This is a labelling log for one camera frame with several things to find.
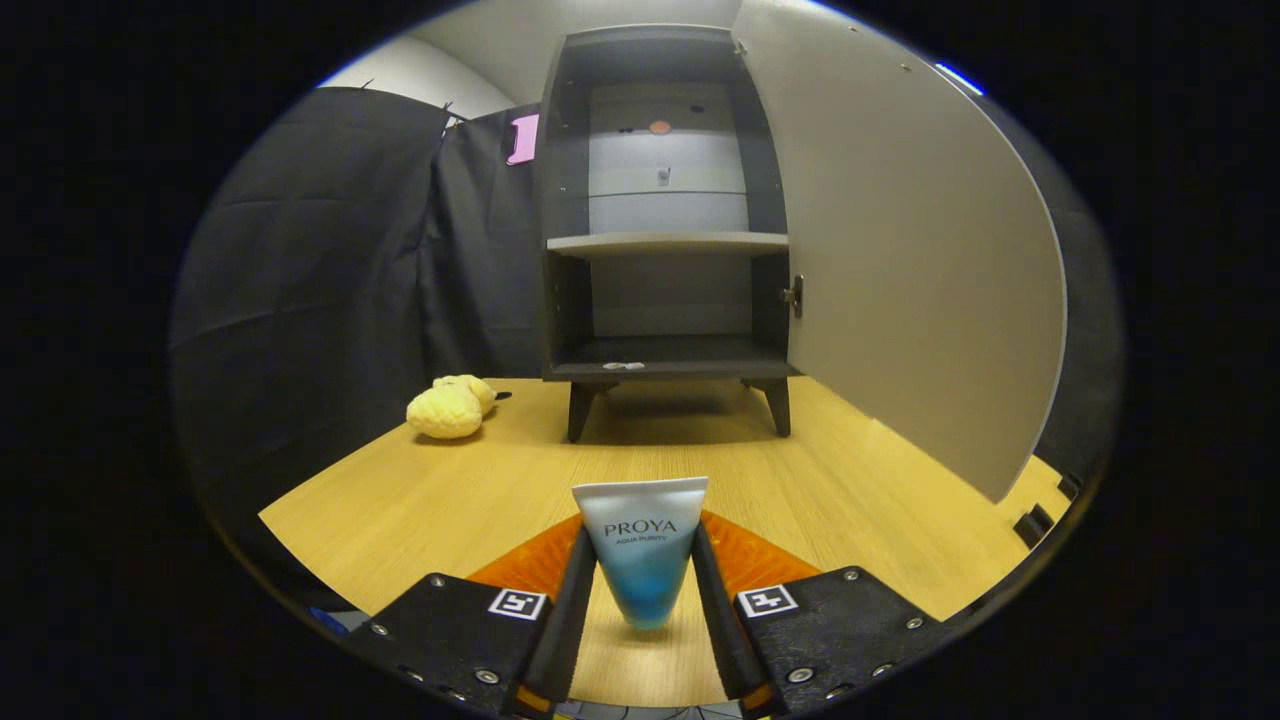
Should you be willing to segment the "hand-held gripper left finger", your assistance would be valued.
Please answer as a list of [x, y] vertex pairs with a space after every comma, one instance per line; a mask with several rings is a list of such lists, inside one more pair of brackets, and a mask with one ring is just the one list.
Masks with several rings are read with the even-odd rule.
[[449, 717], [549, 719], [568, 697], [596, 569], [573, 515], [471, 577], [425, 575], [346, 635]]

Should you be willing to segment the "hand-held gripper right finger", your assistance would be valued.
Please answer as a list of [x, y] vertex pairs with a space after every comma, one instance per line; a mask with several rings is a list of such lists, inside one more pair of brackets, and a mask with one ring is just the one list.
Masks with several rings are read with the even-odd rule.
[[745, 719], [851, 719], [946, 625], [865, 568], [829, 571], [705, 511], [692, 569], [726, 694]]

